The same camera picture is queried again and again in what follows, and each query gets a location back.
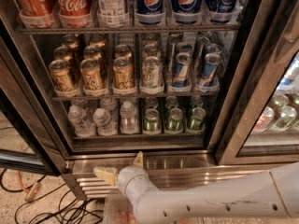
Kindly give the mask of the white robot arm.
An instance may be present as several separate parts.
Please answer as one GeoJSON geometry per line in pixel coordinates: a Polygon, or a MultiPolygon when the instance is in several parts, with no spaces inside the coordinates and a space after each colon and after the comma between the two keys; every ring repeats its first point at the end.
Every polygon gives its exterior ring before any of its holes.
{"type": "Polygon", "coordinates": [[[141,154],[121,170],[94,174],[130,201],[140,224],[167,224],[183,217],[299,218],[299,163],[192,189],[160,190],[141,165],[141,154]]]}

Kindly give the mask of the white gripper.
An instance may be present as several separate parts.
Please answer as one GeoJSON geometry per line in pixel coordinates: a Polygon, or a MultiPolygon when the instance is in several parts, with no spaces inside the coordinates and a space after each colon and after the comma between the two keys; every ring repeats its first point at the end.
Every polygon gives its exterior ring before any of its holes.
{"type": "Polygon", "coordinates": [[[150,188],[150,179],[143,167],[143,152],[139,151],[134,159],[134,165],[121,169],[119,174],[114,167],[95,167],[93,172],[110,186],[116,186],[118,180],[120,192],[129,200],[137,200],[150,188]]]}

